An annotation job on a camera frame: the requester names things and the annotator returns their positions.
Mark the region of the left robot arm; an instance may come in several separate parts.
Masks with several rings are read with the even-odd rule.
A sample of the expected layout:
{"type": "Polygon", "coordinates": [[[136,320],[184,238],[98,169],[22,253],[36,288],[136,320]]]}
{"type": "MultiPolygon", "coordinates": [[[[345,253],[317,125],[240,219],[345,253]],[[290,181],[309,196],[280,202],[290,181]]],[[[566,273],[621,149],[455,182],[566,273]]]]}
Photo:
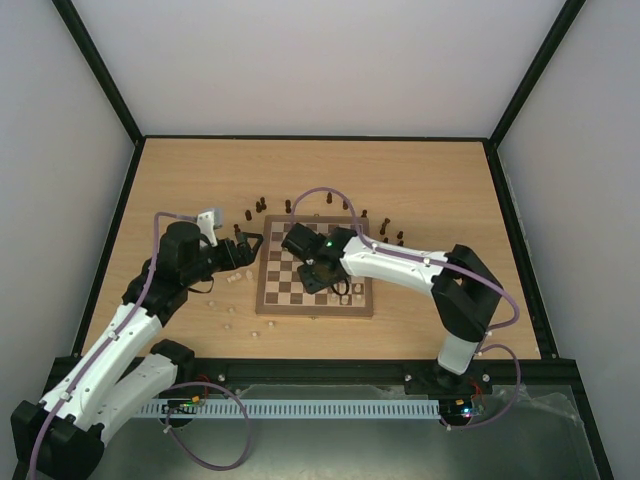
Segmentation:
{"type": "Polygon", "coordinates": [[[176,342],[162,341],[137,367],[131,363],[195,284],[253,264],[263,240],[242,231],[218,240],[214,225],[182,215],[154,232],[150,259],[101,336],[38,403],[23,401],[12,413],[16,454],[30,478],[88,478],[113,437],[153,397],[192,386],[194,353],[176,342]]]}

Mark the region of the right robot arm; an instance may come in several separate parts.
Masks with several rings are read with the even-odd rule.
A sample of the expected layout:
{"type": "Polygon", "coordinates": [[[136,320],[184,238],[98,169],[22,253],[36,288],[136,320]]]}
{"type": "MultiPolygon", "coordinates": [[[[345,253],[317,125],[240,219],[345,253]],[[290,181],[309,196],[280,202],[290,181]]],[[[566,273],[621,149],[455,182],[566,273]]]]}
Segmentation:
{"type": "Polygon", "coordinates": [[[471,361],[505,294],[473,250],[457,245],[449,252],[419,251],[377,241],[360,228],[336,227],[324,235],[301,223],[291,226],[282,248],[301,262],[298,276],[309,294],[359,276],[430,297],[447,331],[437,382],[455,392],[470,381],[471,361]]]}

